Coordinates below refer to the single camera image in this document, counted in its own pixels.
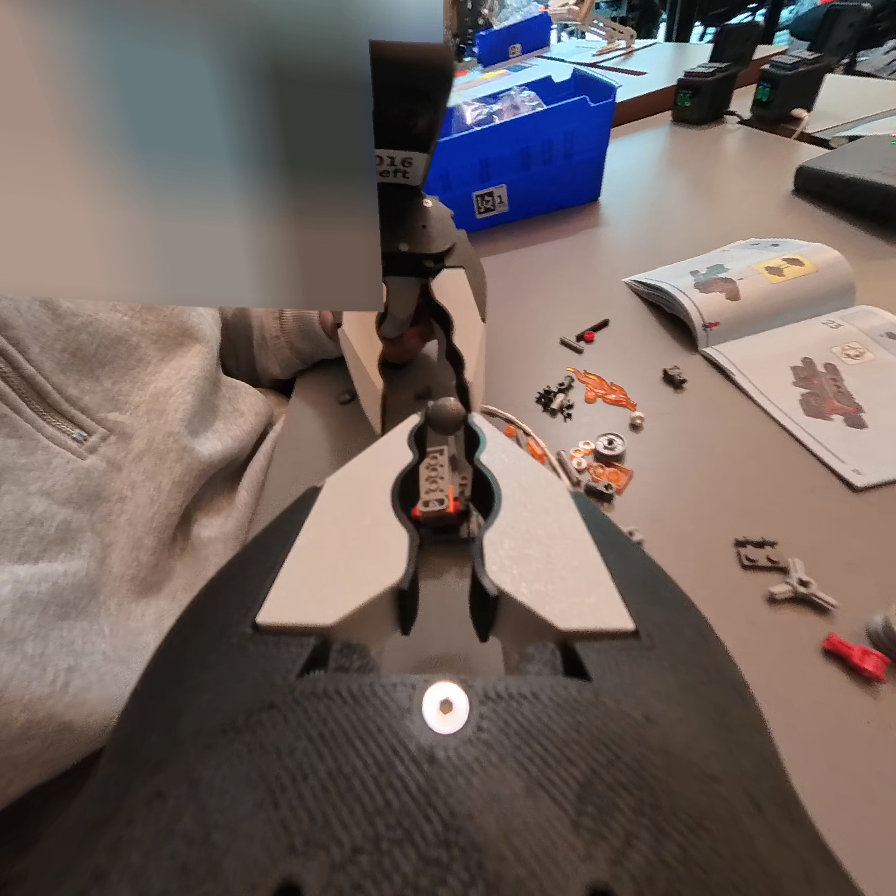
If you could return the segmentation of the large blue storage bin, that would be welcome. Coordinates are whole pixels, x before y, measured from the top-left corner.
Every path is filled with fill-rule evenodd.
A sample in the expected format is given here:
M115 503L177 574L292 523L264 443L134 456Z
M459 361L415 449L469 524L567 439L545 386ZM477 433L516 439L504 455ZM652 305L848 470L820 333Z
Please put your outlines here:
M526 86L546 108L479 130L450 134L453 107ZM563 78L535 69L525 81L449 106L425 192L469 233L599 199L618 86L572 68Z

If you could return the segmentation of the light grey lego propeller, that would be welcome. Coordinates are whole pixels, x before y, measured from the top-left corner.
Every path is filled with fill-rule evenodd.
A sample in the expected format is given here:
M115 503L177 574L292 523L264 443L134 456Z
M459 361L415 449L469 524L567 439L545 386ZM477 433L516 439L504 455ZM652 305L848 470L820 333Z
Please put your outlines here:
M783 580L767 591L766 599L769 603L796 602L823 613L832 613L839 608L839 602L825 594L808 575L803 561L795 557L789 558L787 565Z

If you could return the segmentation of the dark grey lego plate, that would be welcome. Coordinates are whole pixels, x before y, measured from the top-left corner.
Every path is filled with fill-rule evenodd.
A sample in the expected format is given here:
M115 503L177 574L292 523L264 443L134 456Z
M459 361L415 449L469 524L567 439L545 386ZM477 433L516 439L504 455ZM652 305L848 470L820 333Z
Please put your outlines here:
M788 559L778 550L777 540L740 536L734 539L734 549L743 569L787 572L790 568Z

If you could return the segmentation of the wooden model frame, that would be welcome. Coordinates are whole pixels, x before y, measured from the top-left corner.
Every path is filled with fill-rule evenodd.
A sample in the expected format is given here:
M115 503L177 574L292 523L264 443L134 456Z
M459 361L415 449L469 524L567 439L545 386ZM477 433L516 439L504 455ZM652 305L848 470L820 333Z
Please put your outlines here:
M546 53L554 60L572 64L603 62L628 56L657 44L656 39L639 39L633 28L613 21L598 11L596 2L551 1L544 6L561 37L561 26L569 26L573 37L558 39Z

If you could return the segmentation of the small blue storage bin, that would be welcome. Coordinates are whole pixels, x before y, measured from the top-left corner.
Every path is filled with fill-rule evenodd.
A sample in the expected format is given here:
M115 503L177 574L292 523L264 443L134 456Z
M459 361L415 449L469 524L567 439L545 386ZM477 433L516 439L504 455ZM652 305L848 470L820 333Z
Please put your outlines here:
M488 68L548 49L552 28L553 20L544 9L507 25L484 28L474 39L476 62Z

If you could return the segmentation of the lego instruction booklet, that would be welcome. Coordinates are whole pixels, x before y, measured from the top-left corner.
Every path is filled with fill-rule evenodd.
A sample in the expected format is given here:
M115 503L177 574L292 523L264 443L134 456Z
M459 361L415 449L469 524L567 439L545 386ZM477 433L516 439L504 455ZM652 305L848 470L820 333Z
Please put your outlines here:
M841 253L753 238L623 282L850 487L894 483L895 319L857 304Z

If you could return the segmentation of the flat black case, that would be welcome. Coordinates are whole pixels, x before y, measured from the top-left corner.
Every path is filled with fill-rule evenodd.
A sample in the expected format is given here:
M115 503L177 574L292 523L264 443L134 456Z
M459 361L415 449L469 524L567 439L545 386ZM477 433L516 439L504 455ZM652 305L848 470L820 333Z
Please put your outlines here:
M799 165L793 191L832 210L895 226L895 138L868 135Z

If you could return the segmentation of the black charger with green light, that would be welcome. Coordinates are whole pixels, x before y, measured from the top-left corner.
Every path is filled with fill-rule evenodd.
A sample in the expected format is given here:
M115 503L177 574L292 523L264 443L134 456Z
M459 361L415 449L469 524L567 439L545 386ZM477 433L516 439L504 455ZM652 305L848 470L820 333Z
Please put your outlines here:
M801 7L790 22L790 38L784 54L760 70L750 117L778 125L794 117L794 109L811 111L823 78L838 65L824 16L833 2Z
M736 80L750 62L748 23L726 24L713 39L710 58L678 79L671 106L673 122L704 126L724 117Z

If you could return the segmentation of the person's left forearm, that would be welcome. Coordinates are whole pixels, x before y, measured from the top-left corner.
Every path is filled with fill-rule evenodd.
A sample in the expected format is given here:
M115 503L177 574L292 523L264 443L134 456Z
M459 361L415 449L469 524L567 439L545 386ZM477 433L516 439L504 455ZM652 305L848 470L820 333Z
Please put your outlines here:
M342 356L338 326L324 311L221 308L219 359L225 375L257 388L277 388Z

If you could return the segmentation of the clear plastic parts bags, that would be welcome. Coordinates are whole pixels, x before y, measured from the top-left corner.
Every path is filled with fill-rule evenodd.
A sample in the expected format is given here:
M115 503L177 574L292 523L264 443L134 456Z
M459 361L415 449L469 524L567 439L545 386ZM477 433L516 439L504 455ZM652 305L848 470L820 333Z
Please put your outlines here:
M544 101L526 86L482 98L467 99L453 107L450 134L457 135L522 118L546 108Z

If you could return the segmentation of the person in grey sweater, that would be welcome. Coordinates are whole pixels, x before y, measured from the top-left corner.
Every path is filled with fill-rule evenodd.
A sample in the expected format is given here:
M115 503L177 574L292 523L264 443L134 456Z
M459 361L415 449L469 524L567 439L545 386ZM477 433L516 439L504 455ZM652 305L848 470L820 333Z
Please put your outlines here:
M284 402L259 309L2 297L2 807L106 743L243 543Z

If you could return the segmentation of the red lego connector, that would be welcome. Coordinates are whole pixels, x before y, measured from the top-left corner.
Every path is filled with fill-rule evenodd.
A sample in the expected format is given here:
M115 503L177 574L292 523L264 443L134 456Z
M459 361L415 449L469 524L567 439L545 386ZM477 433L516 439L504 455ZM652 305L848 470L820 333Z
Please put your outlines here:
M861 644L854 644L837 633L829 633L821 644L822 651L840 661L851 673L874 684L887 681L890 658Z

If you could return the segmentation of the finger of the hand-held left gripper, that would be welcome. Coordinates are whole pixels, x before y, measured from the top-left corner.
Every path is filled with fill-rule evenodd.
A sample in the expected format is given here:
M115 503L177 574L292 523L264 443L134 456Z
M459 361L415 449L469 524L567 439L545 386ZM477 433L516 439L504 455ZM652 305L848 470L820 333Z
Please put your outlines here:
M364 414L375 434L382 434L385 381L380 369L383 344L376 323L375 312L343 312L340 345Z
M445 268L425 282L423 308L434 329L434 397L467 411L483 403L487 354L487 281L483 271Z

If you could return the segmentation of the grey lego assembly with ball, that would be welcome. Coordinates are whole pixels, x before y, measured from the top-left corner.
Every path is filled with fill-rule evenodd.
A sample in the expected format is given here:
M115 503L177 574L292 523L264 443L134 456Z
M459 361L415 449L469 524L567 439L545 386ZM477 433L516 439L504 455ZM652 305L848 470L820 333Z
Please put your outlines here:
M418 531L432 539L472 540L480 528L466 456L467 422L462 403L443 397L428 403L415 434L419 485L410 516Z

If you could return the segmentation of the cluster of small black lego pieces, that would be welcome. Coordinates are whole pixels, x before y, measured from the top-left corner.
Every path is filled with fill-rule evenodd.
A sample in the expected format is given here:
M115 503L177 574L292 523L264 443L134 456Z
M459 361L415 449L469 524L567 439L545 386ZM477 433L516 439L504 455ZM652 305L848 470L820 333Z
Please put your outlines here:
M574 402L570 398L574 385L575 378L568 374L556 385L540 390L534 398L535 404L551 419L569 422L574 411Z

